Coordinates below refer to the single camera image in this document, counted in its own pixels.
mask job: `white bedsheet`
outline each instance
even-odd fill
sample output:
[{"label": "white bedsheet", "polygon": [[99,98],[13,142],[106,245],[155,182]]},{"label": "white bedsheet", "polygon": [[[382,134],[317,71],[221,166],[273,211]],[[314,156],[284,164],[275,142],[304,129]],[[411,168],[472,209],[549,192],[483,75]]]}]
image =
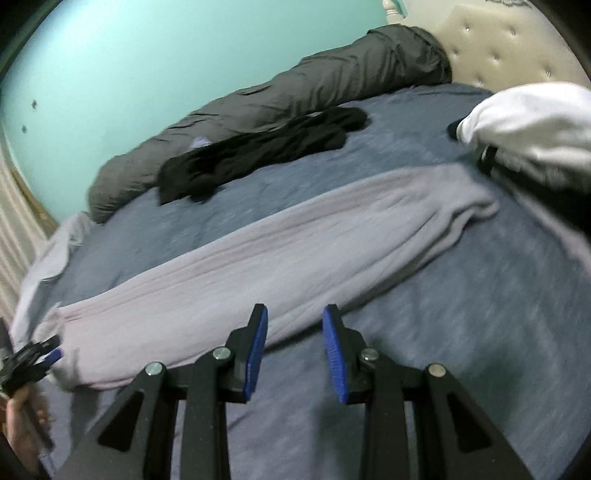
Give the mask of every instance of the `white bedsheet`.
[{"label": "white bedsheet", "polygon": [[62,222],[58,230],[41,247],[38,257],[21,283],[21,294],[10,328],[12,342],[17,349],[22,348],[30,340],[31,321],[28,311],[39,285],[54,279],[64,271],[72,252],[82,244],[94,225],[87,214],[79,212]]}]

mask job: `folded blanket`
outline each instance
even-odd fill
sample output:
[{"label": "folded blanket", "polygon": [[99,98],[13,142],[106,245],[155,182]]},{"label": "folded blanket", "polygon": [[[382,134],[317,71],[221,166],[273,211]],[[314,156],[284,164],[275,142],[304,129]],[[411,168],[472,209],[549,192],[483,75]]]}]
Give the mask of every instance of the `folded blanket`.
[{"label": "folded blanket", "polygon": [[496,203],[457,164],[404,168],[252,223],[94,298],[54,306],[35,340],[59,333],[67,388],[129,382],[145,364],[193,362],[269,308],[267,345],[348,311],[452,246]]},{"label": "folded blanket", "polygon": [[351,45],[302,59],[269,82],[213,100],[131,152],[111,158],[88,191],[90,214],[95,222],[105,222],[152,188],[164,162],[185,153],[197,137],[219,142],[351,100],[451,81],[449,60],[430,33],[403,25],[370,30]]},{"label": "folded blanket", "polygon": [[554,190],[591,193],[591,90],[569,82],[520,85],[487,98],[449,134]]}]

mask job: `blue bedsheet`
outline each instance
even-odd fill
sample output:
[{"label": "blue bedsheet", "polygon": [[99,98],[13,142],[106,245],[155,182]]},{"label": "blue bedsheet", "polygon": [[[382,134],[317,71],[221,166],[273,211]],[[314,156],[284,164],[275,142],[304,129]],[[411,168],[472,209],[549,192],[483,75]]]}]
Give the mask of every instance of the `blue bedsheet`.
[{"label": "blue bedsheet", "polygon": [[[34,317],[55,302],[95,296],[355,180],[403,166],[471,165],[472,156],[448,139],[445,127],[488,95],[441,85],[351,102],[367,111],[371,124],[350,134],[342,150],[262,168],[225,185],[206,203],[184,199],[158,206],[157,192],[150,190],[95,227],[38,302]],[[589,281],[550,233],[469,168],[494,193],[499,213],[468,227],[454,248],[346,315],[345,323],[403,364],[446,364],[535,478],[556,480],[591,429]],[[263,360],[252,402],[229,406],[233,476],[357,478],[362,412],[338,404],[323,348],[318,329],[274,348]],[[53,456],[60,465],[114,392],[99,395],[81,388],[71,395],[48,384],[46,392],[57,418]]]}]

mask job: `white cloth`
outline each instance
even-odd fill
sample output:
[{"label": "white cloth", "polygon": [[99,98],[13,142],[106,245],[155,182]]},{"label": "white cloth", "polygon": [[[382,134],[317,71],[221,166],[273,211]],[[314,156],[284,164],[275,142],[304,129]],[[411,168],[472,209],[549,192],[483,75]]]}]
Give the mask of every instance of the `white cloth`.
[{"label": "white cloth", "polygon": [[591,90],[568,82],[502,90],[472,110],[457,137],[591,178]]},{"label": "white cloth", "polygon": [[496,203],[460,165],[404,168],[327,192],[148,270],[91,299],[54,306],[66,388],[129,382],[149,362],[193,362],[269,308],[267,345],[400,282]]},{"label": "white cloth", "polygon": [[58,230],[46,241],[21,283],[21,296],[10,328],[12,342],[17,349],[30,340],[28,310],[39,285],[60,275],[94,226],[87,214],[79,212],[64,220]]}]

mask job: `black clamp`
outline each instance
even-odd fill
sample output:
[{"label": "black clamp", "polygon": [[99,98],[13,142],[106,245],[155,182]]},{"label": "black clamp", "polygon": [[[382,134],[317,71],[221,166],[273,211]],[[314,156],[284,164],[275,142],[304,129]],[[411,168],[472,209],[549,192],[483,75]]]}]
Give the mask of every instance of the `black clamp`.
[{"label": "black clamp", "polygon": [[246,403],[255,391],[267,327],[267,308],[257,304],[246,327],[193,365],[148,364],[55,479],[170,478],[178,402],[186,400],[180,479],[230,480],[226,403]]},{"label": "black clamp", "polygon": [[501,432],[440,364],[403,367],[343,325],[336,305],[323,334],[339,400],[366,404],[362,480],[410,477],[404,402],[413,403],[421,479],[532,480]]}]

